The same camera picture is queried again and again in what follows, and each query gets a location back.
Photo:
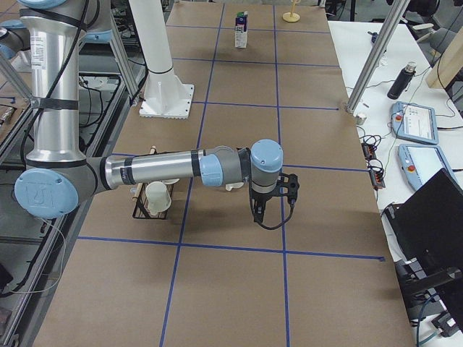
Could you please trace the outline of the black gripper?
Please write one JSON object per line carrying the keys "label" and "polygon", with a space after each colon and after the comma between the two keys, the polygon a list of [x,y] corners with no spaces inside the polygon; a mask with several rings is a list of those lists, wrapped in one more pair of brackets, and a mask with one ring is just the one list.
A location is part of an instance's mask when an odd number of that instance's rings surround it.
{"label": "black gripper", "polygon": [[252,206],[252,216],[255,222],[261,222],[264,219],[266,203],[272,198],[270,192],[261,193],[254,189],[250,190],[250,199]]}

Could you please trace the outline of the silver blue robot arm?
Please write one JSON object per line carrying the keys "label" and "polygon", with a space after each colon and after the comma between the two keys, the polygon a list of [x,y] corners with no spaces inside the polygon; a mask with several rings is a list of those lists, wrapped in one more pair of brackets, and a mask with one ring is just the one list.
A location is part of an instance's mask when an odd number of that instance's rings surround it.
{"label": "silver blue robot arm", "polygon": [[14,58],[20,51],[30,50],[30,32],[21,20],[1,23],[1,55]]}
{"label": "silver blue robot arm", "polygon": [[266,203],[280,194],[283,151],[273,140],[251,148],[89,158],[79,147],[79,50],[81,41],[110,41],[109,1],[23,1],[20,17],[30,32],[33,149],[14,193],[22,208],[54,219],[81,202],[121,185],[198,177],[219,187],[247,182],[252,214],[263,221]]}

